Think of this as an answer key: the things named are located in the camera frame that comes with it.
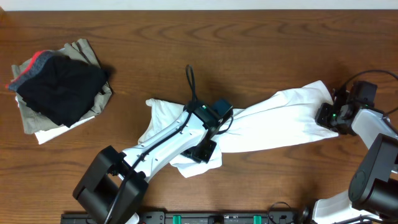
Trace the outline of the white graphic t-shirt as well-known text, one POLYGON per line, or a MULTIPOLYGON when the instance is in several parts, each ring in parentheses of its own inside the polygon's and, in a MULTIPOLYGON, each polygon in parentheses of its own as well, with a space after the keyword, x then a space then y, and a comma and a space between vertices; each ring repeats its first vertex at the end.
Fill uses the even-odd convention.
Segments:
POLYGON ((228 120, 222 126, 223 133, 213 138, 217 145, 209 162, 197 163, 177 156, 170 165, 189 178, 219 168, 224 153, 261 151, 335 138, 338 133, 315 122, 321 104, 331 101, 320 80, 301 88, 278 91, 265 101, 233 111, 234 119, 228 120))

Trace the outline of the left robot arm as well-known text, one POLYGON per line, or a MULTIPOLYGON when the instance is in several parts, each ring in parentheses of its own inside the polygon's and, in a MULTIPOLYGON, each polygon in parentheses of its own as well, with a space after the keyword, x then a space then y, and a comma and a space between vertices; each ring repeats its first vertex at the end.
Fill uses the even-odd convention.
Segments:
POLYGON ((209 106, 193 99, 180 116, 155 136, 122 152, 100 151, 75 187, 73 197, 96 223, 138 223, 137 210, 149 181, 178 155, 209 162, 213 137, 233 116, 225 100, 209 106))

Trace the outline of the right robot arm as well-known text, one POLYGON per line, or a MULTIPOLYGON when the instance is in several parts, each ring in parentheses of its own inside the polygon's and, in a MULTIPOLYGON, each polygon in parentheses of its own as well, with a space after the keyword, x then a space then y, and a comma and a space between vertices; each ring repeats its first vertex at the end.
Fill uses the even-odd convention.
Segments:
POLYGON ((397 130, 374 108, 377 86, 358 81, 323 103, 315 122, 339 134, 359 136, 368 149, 349 189, 315 202, 310 223, 397 223, 397 130))

